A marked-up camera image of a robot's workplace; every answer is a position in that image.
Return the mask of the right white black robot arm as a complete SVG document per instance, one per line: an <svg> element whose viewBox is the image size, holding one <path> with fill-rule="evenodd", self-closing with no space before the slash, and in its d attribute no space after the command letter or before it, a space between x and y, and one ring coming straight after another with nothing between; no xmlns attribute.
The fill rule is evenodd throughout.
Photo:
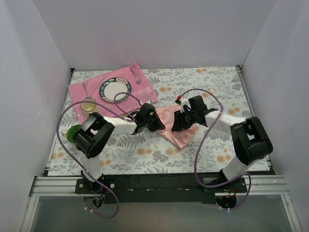
<svg viewBox="0 0 309 232"><path fill-rule="evenodd" d="M197 175L197 165L194 165L196 181L202 187L229 192L253 164L273 152L273 145L259 118L235 117L223 113L222 109L208 108L200 95L188 100L178 97L175 102L180 110L174 113L172 131L183 131L199 124L208 129L206 133L217 129L230 135L233 141L235 156L219 171L217 179L204 184Z"/></svg>

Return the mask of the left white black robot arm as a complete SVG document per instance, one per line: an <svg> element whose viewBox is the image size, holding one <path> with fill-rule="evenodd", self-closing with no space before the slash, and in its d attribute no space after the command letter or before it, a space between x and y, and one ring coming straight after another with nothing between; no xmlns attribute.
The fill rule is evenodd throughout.
<svg viewBox="0 0 309 232"><path fill-rule="evenodd" d="M99 154L110 137L120 134L135 135L148 129L151 132L165 129L153 105L146 103L140 110L129 113L123 119L107 117L94 112L81 125L71 127L66 135L70 143L83 153L81 171L84 186L92 193L103 188L103 173L99 166Z"/></svg>

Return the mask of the salmon pink satin napkin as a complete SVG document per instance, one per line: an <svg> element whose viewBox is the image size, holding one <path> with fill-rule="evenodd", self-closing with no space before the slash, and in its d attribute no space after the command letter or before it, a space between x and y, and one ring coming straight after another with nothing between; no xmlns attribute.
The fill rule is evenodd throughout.
<svg viewBox="0 0 309 232"><path fill-rule="evenodd" d="M180 110L180 106L172 105L164 108L157 109L157 115L161 122L165 125L165 129L157 130L156 133L161 135L171 144L175 145L179 149L185 148L196 133L195 126L182 131L172 131L174 123L174 112Z"/></svg>

